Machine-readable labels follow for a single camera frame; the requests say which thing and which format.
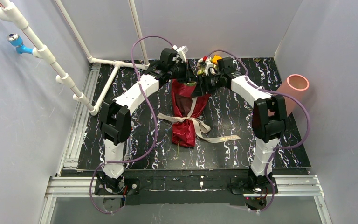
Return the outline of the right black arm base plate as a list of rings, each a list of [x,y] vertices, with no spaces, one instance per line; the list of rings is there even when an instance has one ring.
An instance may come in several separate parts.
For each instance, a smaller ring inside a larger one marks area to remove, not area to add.
[[[276,180],[273,176],[268,176],[272,181],[266,178],[266,176],[259,176],[257,178],[253,177],[234,177],[230,179],[228,184],[228,189],[233,194],[261,194],[263,193],[272,193],[272,190],[275,193],[278,193],[278,187]]]

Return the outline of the cream ribbon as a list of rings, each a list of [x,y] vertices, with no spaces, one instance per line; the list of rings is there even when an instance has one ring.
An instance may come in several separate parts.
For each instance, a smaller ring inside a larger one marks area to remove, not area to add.
[[[208,133],[211,130],[211,128],[210,128],[210,126],[206,125],[203,121],[201,121],[197,118],[191,117],[192,112],[194,111],[195,106],[196,106],[196,100],[197,100],[196,98],[192,98],[192,104],[191,104],[190,111],[189,111],[188,115],[184,118],[183,117],[175,117],[175,116],[167,116],[167,115],[164,115],[161,113],[159,113],[157,115],[157,117],[159,119],[164,119],[166,121],[169,121],[173,124],[179,123],[179,122],[184,122],[185,120],[190,120],[193,123],[196,136],[198,136],[199,138],[201,138],[204,141],[209,142],[209,143],[220,143],[220,142],[240,139],[240,137],[238,135],[221,136],[221,137],[216,137],[216,138],[204,137],[202,134]]]

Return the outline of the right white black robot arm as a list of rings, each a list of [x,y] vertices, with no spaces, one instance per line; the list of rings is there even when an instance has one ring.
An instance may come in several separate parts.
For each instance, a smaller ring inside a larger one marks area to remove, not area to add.
[[[210,58],[204,57],[198,60],[196,66],[198,74],[193,91],[194,97],[207,95],[225,87],[239,94],[253,109],[255,157],[250,165],[248,177],[235,180],[229,184],[229,189],[233,194],[266,193],[275,190],[271,162],[275,147],[278,146],[287,126],[284,97],[267,94],[256,87],[245,74],[234,67],[230,57],[219,59],[217,65],[213,65]]]

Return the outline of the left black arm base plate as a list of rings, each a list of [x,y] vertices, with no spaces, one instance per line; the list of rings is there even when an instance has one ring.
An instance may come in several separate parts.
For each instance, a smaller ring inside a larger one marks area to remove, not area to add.
[[[140,192],[140,180],[123,178],[104,180],[97,178],[93,193],[95,195],[137,195]]]

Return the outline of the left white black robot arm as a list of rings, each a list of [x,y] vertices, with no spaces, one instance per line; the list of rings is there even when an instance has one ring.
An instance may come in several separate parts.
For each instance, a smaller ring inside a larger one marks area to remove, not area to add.
[[[104,144],[105,165],[97,175],[101,186],[114,194],[124,189],[124,143],[132,132],[133,112],[151,94],[157,92],[170,80],[189,82],[195,80],[186,60],[187,46],[165,48],[160,59],[150,64],[145,74],[131,88],[116,97],[112,103],[104,102],[100,109],[100,131]]]

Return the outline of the red flower bouquet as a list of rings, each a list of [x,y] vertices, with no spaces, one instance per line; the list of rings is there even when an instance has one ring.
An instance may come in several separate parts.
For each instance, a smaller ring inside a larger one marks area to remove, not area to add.
[[[195,86],[182,84],[176,79],[172,80],[171,97],[172,108],[175,117],[184,117],[184,121],[175,122],[172,125],[172,143],[182,147],[194,147],[196,133],[194,123],[188,117],[196,119],[199,133],[208,133],[211,128],[199,116],[203,113],[208,103],[210,95],[192,97]]]

